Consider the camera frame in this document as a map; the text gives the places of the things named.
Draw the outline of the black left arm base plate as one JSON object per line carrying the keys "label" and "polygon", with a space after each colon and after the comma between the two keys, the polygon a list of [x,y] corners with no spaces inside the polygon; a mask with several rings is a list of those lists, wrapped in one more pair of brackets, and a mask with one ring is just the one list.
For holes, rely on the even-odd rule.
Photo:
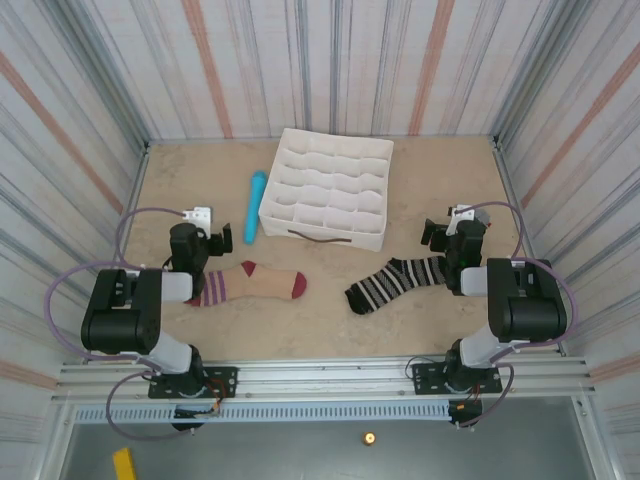
{"label": "black left arm base plate", "polygon": [[239,370],[236,367],[205,366],[201,371],[162,374],[148,388],[151,399],[234,398]]}

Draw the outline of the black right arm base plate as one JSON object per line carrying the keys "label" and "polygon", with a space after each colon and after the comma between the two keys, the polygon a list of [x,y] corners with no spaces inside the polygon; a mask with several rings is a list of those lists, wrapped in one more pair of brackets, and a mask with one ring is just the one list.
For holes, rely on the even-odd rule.
{"label": "black right arm base plate", "polygon": [[501,377],[496,368],[477,369],[445,362],[414,364],[416,395],[474,395],[501,393]]}

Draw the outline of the aluminium mounting rail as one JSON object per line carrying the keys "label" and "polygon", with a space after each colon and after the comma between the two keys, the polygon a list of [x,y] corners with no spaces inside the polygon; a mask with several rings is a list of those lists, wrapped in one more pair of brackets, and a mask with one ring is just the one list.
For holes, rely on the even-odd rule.
{"label": "aluminium mounting rail", "polygon": [[[407,356],[311,360],[218,361],[233,366],[239,380],[235,402],[408,400],[415,396],[407,377]],[[508,358],[514,368],[509,395],[515,398],[593,395],[595,386],[586,361],[551,350]],[[65,365],[51,400],[55,403],[98,404],[113,385],[138,373],[140,365],[97,363]]]}

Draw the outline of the black white striped sock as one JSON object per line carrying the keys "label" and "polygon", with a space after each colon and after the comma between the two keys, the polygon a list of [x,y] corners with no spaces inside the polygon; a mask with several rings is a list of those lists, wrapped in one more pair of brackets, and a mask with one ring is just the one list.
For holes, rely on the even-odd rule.
{"label": "black white striped sock", "polygon": [[416,288],[444,285],[446,259],[391,258],[378,272],[353,283],[345,292],[351,311],[367,315]]}

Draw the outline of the aluminium side profile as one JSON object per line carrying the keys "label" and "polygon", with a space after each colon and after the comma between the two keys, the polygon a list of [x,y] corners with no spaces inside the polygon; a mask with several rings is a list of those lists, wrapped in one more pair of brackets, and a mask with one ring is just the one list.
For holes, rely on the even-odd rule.
{"label": "aluminium side profile", "polygon": [[[124,259],[124,250],[126,249],[126,246],[127,246],[128,235],[130,233],[131,225],[133,222],[132,218],[135,215],[134,210],[137,208],[137,205],[138,205],[142,183],[144,181],[146,168],[148,166],[150,151],[151,151],[151,148],[149,144],[146,144],[141,152],[140,164],[138,166],[136,176],[132,184],[128,203],[125,205],[124,210],[120,215],[119,221],[116,225],[115,235],[114,235],[114,244],[113,244],[114,253],[107,260],[100,260],[97,262],[93,262],[91,264],[91,268],[114,267],[114,268],[136,269],[136,266],[132,266]],[[98,362],[131,361],[133,363],[141,362],[141,355],[136,352],[121,353],[121,354],[114,354],[114,355],[100,355],[99,353],[94,354],[91,351],[87,351],[87,352],[84,352],[83,355],[86,357],[86,361],[98,361]]]}
{"label": "aluminium side profile", "polygon": [[[506,155],[504,154],[502,147],[498,145],[498,137],[497,136],[489,137],[489,144],[490,144],[492,155],[495,160],[496,167],[505,191],[505,195],[507,199],[506,201],[511,205],[513,205],[514,207],[516,207],[516,209],[520,213],[523,213],[522,207],[520,206],[520,201],[517,198],[517,195],[515,193],[515,188],[513,187],[513,182],[511,180],[510,174],[507,169]],[[526,223],[522,223],[519,220],[517,213],[512,213],[512,216],[513,216],[514,224],[517,229],[517,233],[522,234],[522,242],[521,242],[521,248],[519,249],[519,253],[524,254],[525,256],[533,257],[536,252],[535,252],[535,248],[531,243],[530,236],[527,232]],[[567,303],[566,303],[567,298],[565,295],[565,291],[562,288],[562,285],[557,282],[557,280],[556,280],[556,285],[558,286],[558,289],[559,289],[561,303],[565,307],[565,310],[568,312],[568,315],[569,315],[568,319],[570,324],[571,322],[570,302],[567,306]],[[563,357],[568,355],[567,353],[568,350],[564,340],[556,341],[555,344],[551,344],[549,348],[555,349]]]}

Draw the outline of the yellow block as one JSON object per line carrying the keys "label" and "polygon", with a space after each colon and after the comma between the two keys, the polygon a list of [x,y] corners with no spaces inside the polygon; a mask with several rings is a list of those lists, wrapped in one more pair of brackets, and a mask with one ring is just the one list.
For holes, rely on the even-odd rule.
{"label": "yellow block", "polygon": [[137,480],[133,456],[130,448],[122,448],[112,455],[117,480]]}

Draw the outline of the turquoise plastic tube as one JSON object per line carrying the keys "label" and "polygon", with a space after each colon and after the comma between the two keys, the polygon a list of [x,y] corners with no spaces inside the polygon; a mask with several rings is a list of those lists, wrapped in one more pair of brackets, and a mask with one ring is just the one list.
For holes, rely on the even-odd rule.
{"label": "turquoise plastic tube", "polygon": [[252,245],[259,226],[259,209],[266,189],[268,176],[264,171],[256,171],[250,180],[249,201],[244,222],[243,241]]}

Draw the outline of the beige sock with maroon toe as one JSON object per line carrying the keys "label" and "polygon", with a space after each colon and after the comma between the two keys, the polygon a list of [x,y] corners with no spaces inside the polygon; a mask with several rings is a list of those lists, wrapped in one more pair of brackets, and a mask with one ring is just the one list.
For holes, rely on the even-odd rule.
{"label": "beige sock with maroon toe", "polygon": [[299,271],[271,269],[247,260],[232,268],[206,272],[202,292],[186,304],[211,307],[242,297],[295,300],[306,289],[306,276]]}

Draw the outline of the white fabric organizer box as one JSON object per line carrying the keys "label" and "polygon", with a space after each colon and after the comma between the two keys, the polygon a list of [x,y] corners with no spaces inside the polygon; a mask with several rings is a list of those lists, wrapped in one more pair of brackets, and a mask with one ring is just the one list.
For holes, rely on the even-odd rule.
{"label": "white fabric organizer box", "polygon": [[286,128],[259,218],[267,236],[382,250],[394,142]]}

